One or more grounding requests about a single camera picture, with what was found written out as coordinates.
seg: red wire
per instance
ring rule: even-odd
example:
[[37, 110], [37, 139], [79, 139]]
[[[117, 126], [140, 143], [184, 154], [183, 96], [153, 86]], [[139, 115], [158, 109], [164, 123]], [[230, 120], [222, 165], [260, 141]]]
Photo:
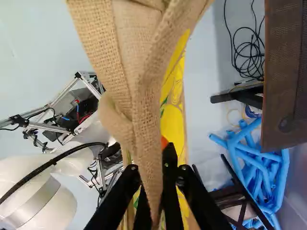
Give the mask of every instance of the red wire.
[[79, 117], [79, 113], [77, 112], [77, 120], [78, 120], [78, 122], [79, 122], [79, 124], [80, 124], [80, 117]]
[[81, 120], [79, 121], [79, 124], [81, 124], [83, 121], [85, 121], [85, 119], [89, 118], [91, 116], [91, 114], [85, 115], [84, 117], [81, 118]]

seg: black folding stand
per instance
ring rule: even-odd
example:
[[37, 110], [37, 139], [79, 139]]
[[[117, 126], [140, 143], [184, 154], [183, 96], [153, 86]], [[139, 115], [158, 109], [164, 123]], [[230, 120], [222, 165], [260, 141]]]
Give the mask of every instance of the black folding stand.
[[[232, 228], [229, 223], [237, 226], [238, 229], [246, 229], [242, 226], [242, 222], [247, 203], [251, 204], [255, 213], [268, 230], [274, 229], [239, 181], [224, 155], [222, 155], [222, 159], [233, 177], [234, 185], [208, 193], [201, 182], [199, 174], [195, 173], [190, 166], [180, 165], [177, 167], [175, 147], [173, 143], [168, 144], [163, 151], [163, 193], [160, 205], [160, 209], [165, 211], [166, 229], [184, 229], [176, 186], [185, 196], [202, 230], [231, 230]], [[129, 202], [140, 186], [141, 192], [133, 229], [150, 230], [152, 227], [150, 209], [138, 172], [138, 166], [134, 164], [126, 167], [84, 229], [117, 229]], [[238, 221], [229, 218], [221, 212], [221, 209], [237, 205], [242, 205]]]
[[246, 87], [236, 86], [233, 89], [221, 92], [218, 95], [210, 97], [211, 103], [228, 102], [232, 100], [240, 101], [244, 104], [251, 105], [257, 109], [262, 109], [263, 97], [257, 96], [258, 93], [263, 93], [263, 82]]

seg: blue pipe structure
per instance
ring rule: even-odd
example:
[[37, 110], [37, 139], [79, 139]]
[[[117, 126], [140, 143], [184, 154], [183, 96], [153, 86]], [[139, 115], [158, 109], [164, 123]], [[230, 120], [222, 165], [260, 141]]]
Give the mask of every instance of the blue pipe structure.
[[[289, 169], [289, 149], [276, 152], [261, 153], [260, 144], [254, 141], [251, 132], [261, 124], [261, 117], [256, 118], [249, 125], [245, 120], [239, 121], [241, 130], [235, 133], [227, 130], [227, 138], [222, 139], [215, 134], [209, 138], [228, 150], [234, 171], [239, 180], [247, 188], [259, 208], [276, 230], [281, 230], [276, 212], [283, 203], [286, 178]], [[246, 228], [263, 226], [257, 219], [245, 220]]]

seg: blue wire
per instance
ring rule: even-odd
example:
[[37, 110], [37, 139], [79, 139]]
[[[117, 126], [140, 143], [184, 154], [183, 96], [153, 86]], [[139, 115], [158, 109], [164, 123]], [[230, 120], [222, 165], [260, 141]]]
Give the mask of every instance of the blue wire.
[[61, 116], [61, 118], [63, 118], [64, 120], [70, 121], [69, 118], [66, 118], [66, 117], [64, 117], [64, 116]]

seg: burlap knot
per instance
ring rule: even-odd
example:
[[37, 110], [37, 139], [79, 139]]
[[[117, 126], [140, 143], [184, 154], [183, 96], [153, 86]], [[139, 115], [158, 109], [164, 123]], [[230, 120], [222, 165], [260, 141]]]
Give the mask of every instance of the burlap knot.
[[177, 41], [211, 0], [68, 0], [83, 47], [107, 90], [101, 123], [139, 166], [159, 217], [163, 189], [159, 98]]

